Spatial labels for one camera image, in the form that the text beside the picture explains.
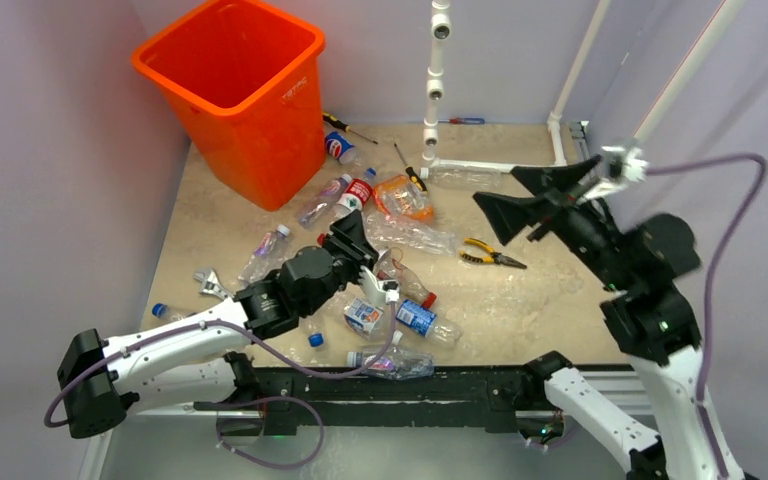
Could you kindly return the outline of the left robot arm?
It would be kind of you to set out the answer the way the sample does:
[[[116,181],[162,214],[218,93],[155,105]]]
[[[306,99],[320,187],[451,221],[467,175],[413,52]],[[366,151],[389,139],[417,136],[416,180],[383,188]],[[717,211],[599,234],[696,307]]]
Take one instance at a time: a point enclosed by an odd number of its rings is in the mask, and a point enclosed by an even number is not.
[[[232,297],[153,330],[103,338],[76,334],[57,370],[60,391],[44,424],[89,438],[124,421],[144,399],[141,387],[188,362],[280,336],[323,307],[349,284],[360,284],[379,259],[355,211],[332,223],[317,246],[300,249]]]

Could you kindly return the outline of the blue label bottle standing cap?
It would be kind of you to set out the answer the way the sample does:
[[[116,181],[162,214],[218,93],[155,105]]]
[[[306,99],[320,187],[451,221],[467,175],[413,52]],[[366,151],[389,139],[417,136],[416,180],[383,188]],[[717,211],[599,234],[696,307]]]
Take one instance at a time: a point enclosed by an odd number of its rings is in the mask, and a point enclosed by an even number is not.
[[[325,345],[323,322],[318,318],[308,317],[300,323],[311,348],[320,348]]]

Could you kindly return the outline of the blue Pocari label bottle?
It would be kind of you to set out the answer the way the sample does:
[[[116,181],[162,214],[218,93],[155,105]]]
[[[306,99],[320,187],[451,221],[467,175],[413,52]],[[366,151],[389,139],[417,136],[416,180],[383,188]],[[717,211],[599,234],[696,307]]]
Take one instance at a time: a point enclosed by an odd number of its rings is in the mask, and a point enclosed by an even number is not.
[[[453,320],[404,299],[396,309],[397,320],[411,331],[440,347],[454,348],[463,336],[463,328]]]

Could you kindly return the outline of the Pepsi bottle near bin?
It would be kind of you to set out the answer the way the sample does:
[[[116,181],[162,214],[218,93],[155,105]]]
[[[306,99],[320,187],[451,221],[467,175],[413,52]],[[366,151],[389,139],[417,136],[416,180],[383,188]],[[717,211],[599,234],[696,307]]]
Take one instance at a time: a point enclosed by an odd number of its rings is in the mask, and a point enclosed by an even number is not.
[[[324,137],[324,145],[326,152],[340,164],[361,163],[360,151],[337,131],[332,131]]]

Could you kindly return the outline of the red blue small screwdriver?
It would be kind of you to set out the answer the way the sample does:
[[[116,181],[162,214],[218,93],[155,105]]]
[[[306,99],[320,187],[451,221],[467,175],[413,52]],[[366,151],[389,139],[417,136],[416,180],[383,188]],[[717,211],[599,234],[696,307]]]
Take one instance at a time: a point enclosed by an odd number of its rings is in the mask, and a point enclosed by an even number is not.
[[[443,123],[452,125],[484,125],[486,120],[482,117],[451,117],[443,120]]]

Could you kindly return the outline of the red adjustable wrench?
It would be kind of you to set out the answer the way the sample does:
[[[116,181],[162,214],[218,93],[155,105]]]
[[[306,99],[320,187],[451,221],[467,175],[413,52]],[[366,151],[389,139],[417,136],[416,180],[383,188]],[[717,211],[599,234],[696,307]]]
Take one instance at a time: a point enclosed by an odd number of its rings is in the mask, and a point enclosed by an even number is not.
[[[233,293],[223,286],[216,271],[211,267],[199,268],[193,273],[193,278],[199,283],[199,294],[212,296],[220,300],[233,297]]]

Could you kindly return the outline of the clear bottle by pipe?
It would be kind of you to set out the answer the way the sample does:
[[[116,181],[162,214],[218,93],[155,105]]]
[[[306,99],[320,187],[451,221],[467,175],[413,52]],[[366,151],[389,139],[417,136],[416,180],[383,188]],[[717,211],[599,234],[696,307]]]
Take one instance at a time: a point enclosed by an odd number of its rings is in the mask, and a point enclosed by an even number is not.
[[[419,170],[422,180],[431,184],[455,190],[489,191],[499,187],[502,183],[502,174],[492,169],[461,168],[454,166],[422,167]]]

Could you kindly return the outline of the red label Nongfu bottle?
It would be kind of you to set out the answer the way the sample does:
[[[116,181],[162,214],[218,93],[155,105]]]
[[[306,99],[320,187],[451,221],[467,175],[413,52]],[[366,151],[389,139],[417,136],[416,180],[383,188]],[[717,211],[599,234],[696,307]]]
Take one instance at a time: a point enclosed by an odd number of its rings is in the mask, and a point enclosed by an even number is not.
[[[354,211],[362,211],[373,196],[376,177],[377,171],[367,168],[360,177],[353,178],[333,206],[333,219],[339,220]]]

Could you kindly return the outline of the white orange label bottle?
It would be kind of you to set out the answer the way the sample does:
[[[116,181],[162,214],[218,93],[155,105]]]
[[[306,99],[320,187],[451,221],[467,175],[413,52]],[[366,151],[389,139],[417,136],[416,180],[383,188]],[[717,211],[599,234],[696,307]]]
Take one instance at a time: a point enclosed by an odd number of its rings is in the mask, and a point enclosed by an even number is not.
[[[383,342],[389,324],[381,308],[348,292],[333,299],[339,318],[351,331],[369,342]]]

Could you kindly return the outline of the red gold label bottle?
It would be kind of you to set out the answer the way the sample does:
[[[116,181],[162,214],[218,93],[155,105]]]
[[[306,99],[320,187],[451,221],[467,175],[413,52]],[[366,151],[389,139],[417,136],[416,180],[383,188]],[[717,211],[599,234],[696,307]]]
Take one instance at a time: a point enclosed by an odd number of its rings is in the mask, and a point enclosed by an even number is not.
[[[381,261],[379,277],[396,280],[401,292],[425,309],[431,309],[437,300],[437,295],[422,283],[413,270],[392,257]]]

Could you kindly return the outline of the purple label front bottle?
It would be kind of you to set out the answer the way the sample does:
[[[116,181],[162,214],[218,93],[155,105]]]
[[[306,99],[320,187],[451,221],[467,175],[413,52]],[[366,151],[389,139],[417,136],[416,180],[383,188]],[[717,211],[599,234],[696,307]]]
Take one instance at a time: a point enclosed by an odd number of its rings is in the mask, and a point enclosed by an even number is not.
[[[347,353],[346,366],[353,369],[364,367],[363,375],[392,381],[426,378],[433,375],[435,361],[430,353],[401,345],[403,333],[396,330],[390,347],[374,360],[382,344],[363,347]]]

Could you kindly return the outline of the purple label bottle left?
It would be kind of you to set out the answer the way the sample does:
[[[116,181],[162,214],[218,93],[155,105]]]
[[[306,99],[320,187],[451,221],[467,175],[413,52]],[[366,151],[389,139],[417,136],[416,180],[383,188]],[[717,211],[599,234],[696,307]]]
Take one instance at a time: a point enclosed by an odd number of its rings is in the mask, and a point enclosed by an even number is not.
[[[238,274],[237,279],[240,286],[246,287],[262,279],[271,270],[278,268],[286,259],[291,236],[291,229],[283,224],[279,224],[275,229],[267,232]]]

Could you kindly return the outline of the aluminium frame rail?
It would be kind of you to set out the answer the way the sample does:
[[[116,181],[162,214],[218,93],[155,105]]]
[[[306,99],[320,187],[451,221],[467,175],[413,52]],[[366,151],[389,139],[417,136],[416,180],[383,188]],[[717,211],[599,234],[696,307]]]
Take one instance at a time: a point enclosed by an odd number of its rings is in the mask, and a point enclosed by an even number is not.
[[[631,136],[623,139],[614,139],[607,145],[615,145],[624,143],[634,139],[643,149],[642,142],[636,136]],[[621,235],[621,230],[617,226],[614,214],[607,204],[609,196],[616,195],[618,193],[628,190],[631,186],[641,183],[633,183],[628,187],[611,192],[607,188],[603,188],[601,185],[602,178],[606,175],[607,165],[604,160],[591,170],[582,180],[579,181],[580,185],[585,185],[589,190],[578,201],[581,206],[590,206],[597,213],[597,217],[607,226],[609,232],[609,238],[615,240]],[[614,402],[623,404],[624,402],[638,403],[637,396],[642,397],[644,394],[643,387],[640,381],[637,379],[636,374],[632,370],[621,370],[619,367],[606,368],[604,371],[599,370],[596,372],[593,380],[596,381],[596,388],[609,399]]]

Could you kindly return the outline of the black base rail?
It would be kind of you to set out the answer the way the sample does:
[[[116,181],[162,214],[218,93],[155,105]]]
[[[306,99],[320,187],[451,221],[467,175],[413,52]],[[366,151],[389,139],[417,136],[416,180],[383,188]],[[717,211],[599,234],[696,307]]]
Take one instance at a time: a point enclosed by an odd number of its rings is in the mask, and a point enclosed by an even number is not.
[[[514,433],[517,415],[549,411],[543,381],[571,366],[557,351],[523,365],[443,366],[430,377],[392,381],[352,376],[341,380],[291,368],[255,368],[234,356],[242,376],[237,390],[218,402],[198,401],[197,411],[241,412],[269,436],[293,435],[300,426],[374,428],[481,428]]]

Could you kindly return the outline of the clear bottle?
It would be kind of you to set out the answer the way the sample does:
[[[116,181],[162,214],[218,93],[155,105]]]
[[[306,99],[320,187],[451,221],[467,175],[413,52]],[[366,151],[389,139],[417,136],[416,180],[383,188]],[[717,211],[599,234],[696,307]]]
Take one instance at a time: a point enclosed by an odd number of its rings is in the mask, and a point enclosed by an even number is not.
[[[363,223],[368,240],[378,247],[403,246],[443,256],[457,253],[457,238],[453,233],[408,217],[373,212],[363,216]]]
[[[455,190],[489,191],[499,187],[502,183],[502,174],[492,169],[461,168],[454,166],[422,167],[419,170],[422,180],[431,184]]]

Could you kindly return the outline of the yellow black pliers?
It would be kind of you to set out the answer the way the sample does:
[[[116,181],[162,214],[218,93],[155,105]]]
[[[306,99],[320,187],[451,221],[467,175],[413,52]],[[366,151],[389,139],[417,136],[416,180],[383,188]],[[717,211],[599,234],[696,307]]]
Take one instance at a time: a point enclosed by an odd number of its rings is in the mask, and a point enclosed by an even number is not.
[[[507,266],[522,270],[528,268],[526,264],[497,251],[491,245],[479,239],[467,237],[464,239],[463,244],[465,246],[475,247],[480,250],[479,254],[472,254],[464,249],[459,250],[458,256],[463,261],[473,264],[493,264]]]

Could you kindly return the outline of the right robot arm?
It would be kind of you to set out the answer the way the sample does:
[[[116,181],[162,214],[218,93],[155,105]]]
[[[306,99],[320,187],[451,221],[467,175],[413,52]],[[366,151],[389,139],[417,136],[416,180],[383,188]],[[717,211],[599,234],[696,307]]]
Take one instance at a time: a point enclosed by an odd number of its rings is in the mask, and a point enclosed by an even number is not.
[[[650,175],[640,150],[611,147],[578,164],[511,173],[527,197],[478,192],[474,201],[500,243],[520,233],[532,242],[554,235],[611,293],[600,306],[605,325],[637,374],[656,427],[639,424],[556,351],[526,365],[524,399],[571,415],[629,479],[745,478],[708,393],[712,319],[697,319],[675,284],[701,265],[693,231],[671,214],[621,231],[596,208]]]

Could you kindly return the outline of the large orange label bottle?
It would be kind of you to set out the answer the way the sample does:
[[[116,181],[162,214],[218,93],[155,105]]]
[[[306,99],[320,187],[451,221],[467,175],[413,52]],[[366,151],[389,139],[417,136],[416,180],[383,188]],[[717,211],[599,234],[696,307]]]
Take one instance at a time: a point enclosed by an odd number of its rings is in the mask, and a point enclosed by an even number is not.
[[[377,209],[385,215],[404,216],[426,224],[434,221],[430,197],[404,174],[379,182],[373,192]]]

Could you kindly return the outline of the black yellow short screwdriver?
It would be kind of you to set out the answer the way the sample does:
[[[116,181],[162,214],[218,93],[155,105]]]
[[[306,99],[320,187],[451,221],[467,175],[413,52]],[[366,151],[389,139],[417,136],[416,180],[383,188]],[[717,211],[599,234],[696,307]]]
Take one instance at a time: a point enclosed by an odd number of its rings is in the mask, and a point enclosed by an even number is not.
[[[427,193],[427,186],[425,185],[424,181],[420,178],[419,174],[416,172],[416,170],[409,164],[407,161],[405,155],[403,154],[402,150],[398,146],[396,142],[393,143],[393,147],[402,161],[402,163],[405,166],[405,173],[407,174],[408,178],[411,180],[411,182],[422,192]]]

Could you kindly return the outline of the orange plastic bin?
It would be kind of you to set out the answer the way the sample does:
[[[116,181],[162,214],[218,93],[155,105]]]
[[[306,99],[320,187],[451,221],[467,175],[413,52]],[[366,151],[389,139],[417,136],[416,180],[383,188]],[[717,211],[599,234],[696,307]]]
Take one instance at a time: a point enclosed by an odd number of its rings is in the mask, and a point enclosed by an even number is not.
[[[324,164],[318,27],[262,1],[207,1],[139,46],[154,83],[214,176],[266,211]]]

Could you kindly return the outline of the black yellow long screwdriver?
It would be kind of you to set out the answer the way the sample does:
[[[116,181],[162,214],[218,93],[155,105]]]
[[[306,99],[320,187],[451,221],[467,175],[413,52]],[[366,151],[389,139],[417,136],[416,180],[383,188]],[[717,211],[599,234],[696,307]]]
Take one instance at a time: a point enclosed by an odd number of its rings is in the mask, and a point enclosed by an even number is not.
[[[366,135],[363,135],[362,133],[357,131],[353,126],[343,122],[342,120],[340,120],[338,117],[336,117],[335,115],[333,115],[331,113],[323,111],[322,112],[322,118],[323,118],[323,121],[325,123],[327,123],[328,125],[330,125],[332,128],[334,128],[336,130],[339,130],[339,131],[342,131],[342,132],[346,132],[346,133],[354,134],[354,135],[358,136],[359,138],[361,138],[361,139],[363,139],[365,141],[368,141],[368,142],[370,142],[370,143],[372,143],[374,145],[378,145],[379,144],[379,142],[377,140],[374,140],[374,139],[372,139],[372,138],[370,138],[370,137],[368,137]]]

